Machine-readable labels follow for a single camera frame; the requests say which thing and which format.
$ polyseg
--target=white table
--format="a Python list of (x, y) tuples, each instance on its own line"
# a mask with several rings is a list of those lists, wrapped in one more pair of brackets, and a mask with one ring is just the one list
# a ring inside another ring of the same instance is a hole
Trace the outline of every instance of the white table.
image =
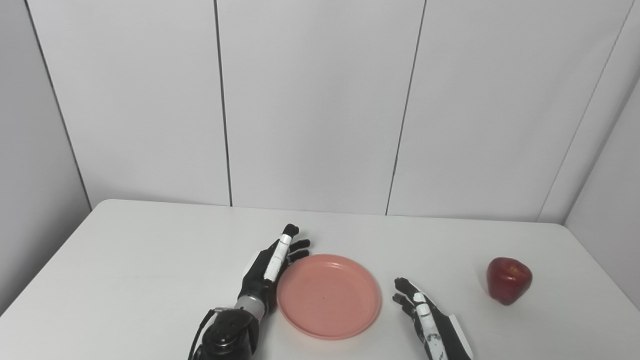
[[(0, 359), (185, 359), (206, 311), (234, 304), (252, 254), (288, 222), (313, 253), (367, 267), (382, 310), (342, 341), (303, 335), (276, 312), (256, 360), (425, 359), (391, 301), (401, 275), (458, 316), (477, 360), (640, 356), (640, 312), (560, 225), (108, 200), (0, 317)], [(486, 293), (497, 256), (534, 274), (512, 306)]]

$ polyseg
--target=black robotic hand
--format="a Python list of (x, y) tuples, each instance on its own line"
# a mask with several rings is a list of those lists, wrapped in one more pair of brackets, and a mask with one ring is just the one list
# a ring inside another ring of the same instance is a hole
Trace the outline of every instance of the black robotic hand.
[(309, 246), (311, 241), (309, 239), (298, 240), (289, 245), (286, 255), (283, 258), (282, 265), (276, 275), (274, 281), (265, 279), (265, 272), (271, 262), (274, 252), (280, 243), (280, 239), (276, 240), (270, 247), (260, 251), (258, 257), (255, 258), (253, 265), (247, 271), (242, 280), (242, 289), (238, 294), (238, 298), (247, 296), (260, 300), (265, 305), (265, 312), (273, 312), (276, 308), (276, 289), (278, 287), (278, 281), (282, 273), (293, 264), (295, 261), (309, 256)]
[(429, 360), (472, 360), (473, 353), (454, 315), (444, 315), (422, 291), (404, 277), (396, 278), (393, 300), (413, 320)]
[[(288, 224), (279, 239), (260, 251), (245, 274), (234, 308), (209, 310), (196, 333), (188, 360), (249, 360), (256, 351), (260, 321), (276, 308), (276, 288), (284, 270), (309, 255), (308, 239), (292, 242), (299, 230)], [(202, 335), (211, 318), (213, 323)]]

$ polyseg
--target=red apple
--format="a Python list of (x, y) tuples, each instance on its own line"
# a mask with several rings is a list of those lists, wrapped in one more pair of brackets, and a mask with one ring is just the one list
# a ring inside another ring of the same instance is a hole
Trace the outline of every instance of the red apple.
[(511, 305), (518, 300), (532, 279), (531, 270), (516, 259), (495, 258), (486, 269), (489, 295), (502, 305)]

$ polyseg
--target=white wall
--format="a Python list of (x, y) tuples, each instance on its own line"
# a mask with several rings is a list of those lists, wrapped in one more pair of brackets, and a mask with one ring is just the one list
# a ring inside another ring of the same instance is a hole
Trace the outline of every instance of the white wall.
[(29, 0), (92, 206), (229, 205), (211, 0)]
[(0, 1), (0, 314), (89, 212), (23, 0)]
[(423, 0), (219, 0), (234, 205), (384, 214)]
[(640, 307), (640, 86), (613, 129), (566, 226)]
[(389, 215), (536, 221), (631, 5), (428, 1)]
[(94, 205), (561, 223), (640, 61), (633, 0), (28, 1)]

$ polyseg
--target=black cable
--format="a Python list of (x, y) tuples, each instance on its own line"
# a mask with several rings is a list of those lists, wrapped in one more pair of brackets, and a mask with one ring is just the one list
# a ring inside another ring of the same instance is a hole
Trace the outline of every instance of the black cable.
[(211, 318), (215, 314), (216, 314), (216, 310), (210, 309), (202, 319), (202, 322), (200, 323), (200, 326), (198, 328), (198, 332), (196, 332), (196, 336), (195, 338), (193, 338), (193, 342), (191, 344), (191, 350), (189, 350), (189, 357), (187, 358), (187, 360), (193, 360), (193, 352), (196, 350), (196, 344), (198, 343), (198, 339), (200, 338), (200, 333), (202, 332), (202, 329), (204, 329), (205, 325), (207, 325), (209, 320), (211, 320)]

